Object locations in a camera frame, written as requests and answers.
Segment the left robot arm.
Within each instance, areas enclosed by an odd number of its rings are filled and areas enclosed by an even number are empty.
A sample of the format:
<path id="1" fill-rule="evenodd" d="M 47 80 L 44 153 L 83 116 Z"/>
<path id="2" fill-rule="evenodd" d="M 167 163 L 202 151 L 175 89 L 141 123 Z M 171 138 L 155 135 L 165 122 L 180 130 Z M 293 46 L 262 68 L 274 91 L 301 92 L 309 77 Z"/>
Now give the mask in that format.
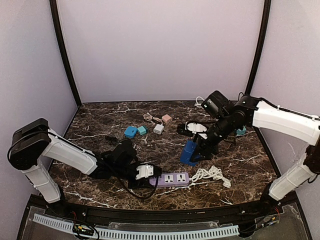
<path id="1" fill-rule="evenodd" d="M 7 160 L 29 179 L 49 204 L 61 202 L 63 191 L 51 178 L 40 157 L 61 162 L 92 179 L 114 177 L 132 196 L 132 189 L 148 188 L 149 179 L 159 181 L 162 174 L 159 166 L 138 160 L 130 139 L 120 141 L 114 150 L 98 154 L 66 140 L 49 127 L 46 119 L 39 118 L 14 132 Z"/>

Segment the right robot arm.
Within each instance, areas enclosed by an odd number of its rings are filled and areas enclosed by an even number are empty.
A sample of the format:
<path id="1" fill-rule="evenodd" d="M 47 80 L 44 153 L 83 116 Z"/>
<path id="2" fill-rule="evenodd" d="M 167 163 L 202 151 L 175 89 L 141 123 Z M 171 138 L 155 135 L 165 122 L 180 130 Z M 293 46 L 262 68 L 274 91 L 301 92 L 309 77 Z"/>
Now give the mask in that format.
<path id="1" fill-rule="evenodd" d="M 273 130 L 308 144 L 301 159 L 266 188 L 268 201 L 280 201 L 311 177 L 320 174 L 320 118 L 275 105 L 263 97 L 243 95 L 237 102 L 228 100 L 218 90 L 201 107 L 216 122 L 209 128 L 190 122 L 186 130 L 200 138 L 195 153 L 215 155 L 217 145 L 233 131 L 244 126 Z"/>

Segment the dark blue cube socket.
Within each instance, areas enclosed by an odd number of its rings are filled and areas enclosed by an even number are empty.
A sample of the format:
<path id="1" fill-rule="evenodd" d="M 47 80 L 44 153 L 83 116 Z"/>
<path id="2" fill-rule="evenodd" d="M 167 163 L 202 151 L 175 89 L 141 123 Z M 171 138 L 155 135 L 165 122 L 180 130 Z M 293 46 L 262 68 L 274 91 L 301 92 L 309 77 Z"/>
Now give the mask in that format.
<path id="1" fill-rule="evenodd" d="M 192 140 L 188 140 L 180 155 L 180 162 L 194 167 L 200 158 L 196 153 L 197 144 Z"/>

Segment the blue adapter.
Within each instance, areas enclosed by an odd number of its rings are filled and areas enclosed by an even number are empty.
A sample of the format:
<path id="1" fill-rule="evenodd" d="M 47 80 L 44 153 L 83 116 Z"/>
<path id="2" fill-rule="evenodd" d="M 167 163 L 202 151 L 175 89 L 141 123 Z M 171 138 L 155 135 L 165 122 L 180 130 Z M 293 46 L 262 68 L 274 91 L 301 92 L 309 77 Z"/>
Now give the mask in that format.
<path id="1" fill-rule="evenodd" d="M 128 126 L 126 128 L 126 130 L 124 131 L 124 136 L 126 138 L 132 139 L 135 137 L 136 133 L 137 133 L 138 129 L 134 126 Z"/>

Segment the purple power strip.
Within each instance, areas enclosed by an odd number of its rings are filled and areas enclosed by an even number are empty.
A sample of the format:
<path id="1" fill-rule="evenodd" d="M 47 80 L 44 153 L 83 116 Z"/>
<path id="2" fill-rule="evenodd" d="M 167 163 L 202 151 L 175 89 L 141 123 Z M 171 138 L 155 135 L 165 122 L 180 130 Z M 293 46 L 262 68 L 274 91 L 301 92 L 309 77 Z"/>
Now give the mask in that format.
<path id="1" fill-rule="evenodd" d="M 157 188 L 186 187 L 190 183 L 187 172 L 163 173 L 158 177 Z"/>

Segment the teal power strip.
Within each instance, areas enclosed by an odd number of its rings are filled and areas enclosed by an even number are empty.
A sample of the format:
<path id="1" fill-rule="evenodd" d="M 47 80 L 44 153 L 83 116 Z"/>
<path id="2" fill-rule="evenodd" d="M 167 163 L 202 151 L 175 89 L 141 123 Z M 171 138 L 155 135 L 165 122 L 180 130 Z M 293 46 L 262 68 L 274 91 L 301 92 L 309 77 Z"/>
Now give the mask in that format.
<path id="1" fill-rule="evenodd" d="M 238 128 L 236 131 L 235 131 L 235 134 L 237 137 L 239 136 L 244 136 L 246 134 L 246 127 L 245 126 L 242 126 L 242 128 Z"/>

